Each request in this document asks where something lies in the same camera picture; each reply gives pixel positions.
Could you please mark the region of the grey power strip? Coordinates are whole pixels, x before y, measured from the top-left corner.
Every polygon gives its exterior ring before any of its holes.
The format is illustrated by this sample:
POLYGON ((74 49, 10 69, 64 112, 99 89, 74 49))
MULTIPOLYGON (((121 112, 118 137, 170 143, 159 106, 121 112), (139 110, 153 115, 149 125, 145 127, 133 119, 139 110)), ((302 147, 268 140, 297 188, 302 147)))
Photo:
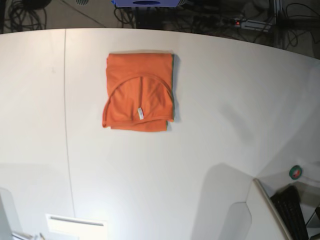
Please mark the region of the grey power strip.
POLYGON ((220 22, 225 27, 245 29, 257 32, 268 32, 273 26, 274 18, 270 17, 264 21, 246 18, 223 18, 220 22))

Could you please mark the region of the black keyboard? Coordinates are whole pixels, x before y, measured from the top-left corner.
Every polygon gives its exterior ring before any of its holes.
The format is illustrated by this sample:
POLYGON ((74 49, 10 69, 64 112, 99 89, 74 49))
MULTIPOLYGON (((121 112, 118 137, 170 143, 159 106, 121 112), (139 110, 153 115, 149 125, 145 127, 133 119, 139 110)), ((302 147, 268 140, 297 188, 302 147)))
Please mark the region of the black keyboard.
POLYGON ((308 240, 308 232, 302 209, 300 196, 295 186, 289 185, 284 190, 275 193, 271 201, 278 211, 282 221, 293 240, 308 240))

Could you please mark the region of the green tape roll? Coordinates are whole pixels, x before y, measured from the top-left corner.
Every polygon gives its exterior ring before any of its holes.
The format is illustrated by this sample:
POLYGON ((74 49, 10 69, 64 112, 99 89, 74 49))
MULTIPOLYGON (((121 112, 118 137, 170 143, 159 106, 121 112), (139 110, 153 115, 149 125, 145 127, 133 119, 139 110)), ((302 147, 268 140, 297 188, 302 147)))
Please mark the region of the green tape roll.
POLYGON ((299 165, 294 165, 290 170, 289 170, 289 177, 292 180, 297 180, 299 179, 303 174, 303 169, 299 165))

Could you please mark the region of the blue box with oval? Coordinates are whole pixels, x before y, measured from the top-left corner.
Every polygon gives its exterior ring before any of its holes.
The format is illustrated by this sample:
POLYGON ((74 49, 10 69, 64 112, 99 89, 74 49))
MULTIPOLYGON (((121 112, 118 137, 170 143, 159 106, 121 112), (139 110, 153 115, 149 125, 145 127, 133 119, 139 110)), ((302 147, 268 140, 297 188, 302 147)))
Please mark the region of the blue box with oval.
POLYGON ((175 8, 184 5, 186 0, 112 0, 119 8, 125 7, 168 7, 175 8))

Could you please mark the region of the orange t-shirt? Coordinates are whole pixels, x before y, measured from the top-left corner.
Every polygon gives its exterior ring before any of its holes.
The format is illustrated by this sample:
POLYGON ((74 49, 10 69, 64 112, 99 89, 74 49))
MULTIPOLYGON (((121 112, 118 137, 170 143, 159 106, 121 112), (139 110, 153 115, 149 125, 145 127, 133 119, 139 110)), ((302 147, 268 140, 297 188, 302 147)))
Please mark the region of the orange t-shirt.
POLYGON ((171 53, 111 53, 106 59, 108 99, 102 127, 163 132, 174 121, 171 53))

